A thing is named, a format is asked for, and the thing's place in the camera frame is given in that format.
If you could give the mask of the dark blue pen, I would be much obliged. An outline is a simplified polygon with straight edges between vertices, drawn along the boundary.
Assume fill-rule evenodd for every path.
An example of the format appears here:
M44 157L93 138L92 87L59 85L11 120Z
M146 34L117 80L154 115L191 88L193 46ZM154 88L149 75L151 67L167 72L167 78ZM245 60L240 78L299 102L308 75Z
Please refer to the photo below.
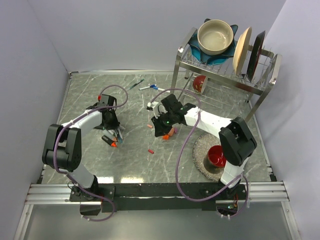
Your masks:
M119 143L123 143L123 136L122 136L122 133L121 133L121 130L118 128L117 130L117 140Z

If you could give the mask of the black orange highlighter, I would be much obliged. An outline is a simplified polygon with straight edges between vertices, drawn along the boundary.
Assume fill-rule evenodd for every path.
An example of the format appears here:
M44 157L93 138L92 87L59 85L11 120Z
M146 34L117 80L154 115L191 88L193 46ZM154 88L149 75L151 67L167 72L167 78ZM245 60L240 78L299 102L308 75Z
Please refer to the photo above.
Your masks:
M101 139L105 142L105 143L107 143L109 146L111 146L111 147L117 147L117 138L116 137L114 137L113 139L110 139L109 137L107 137L107 136L105 136L105 135L103 135L102 137L101 137Z

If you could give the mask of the orange highlighter cap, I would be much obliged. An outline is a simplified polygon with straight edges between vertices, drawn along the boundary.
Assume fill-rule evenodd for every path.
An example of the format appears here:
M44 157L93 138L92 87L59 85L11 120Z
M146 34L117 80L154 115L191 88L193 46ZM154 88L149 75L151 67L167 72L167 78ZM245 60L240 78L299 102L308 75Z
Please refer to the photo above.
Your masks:
M163 140L168 140L169 138L170 138L169 135L164 135L164 136L162 137Z

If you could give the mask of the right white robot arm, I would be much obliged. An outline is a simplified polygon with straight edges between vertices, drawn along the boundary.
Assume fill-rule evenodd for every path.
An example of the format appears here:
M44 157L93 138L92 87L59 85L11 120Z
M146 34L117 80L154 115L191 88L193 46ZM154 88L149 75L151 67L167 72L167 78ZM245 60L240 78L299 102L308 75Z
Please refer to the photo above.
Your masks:
M170 94L160 102L147 103L147 109L153 111L151 121L155 128L155 136L167 135L174 124L196 127L220 140L222 153L226 158L219 186L219 195L224 199L232 198L236 185L249 157L257 147L247 123L241 117L234 119L220 117L202 110L200 107L179 102L174 94Z

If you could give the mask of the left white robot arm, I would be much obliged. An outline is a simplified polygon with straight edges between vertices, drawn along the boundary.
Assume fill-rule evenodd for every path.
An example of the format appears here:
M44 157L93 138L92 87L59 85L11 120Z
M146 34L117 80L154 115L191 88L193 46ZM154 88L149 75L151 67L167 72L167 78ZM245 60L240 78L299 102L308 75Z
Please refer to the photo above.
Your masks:
M98 102L89 106L78 122L49 126L44 143L42 162L58 168L82 186L81 195L88 201L95 200L100 193L98 179L81 164L82 137L92 129L111 132L120 131L116 116L117 99L111 95L98 96Z

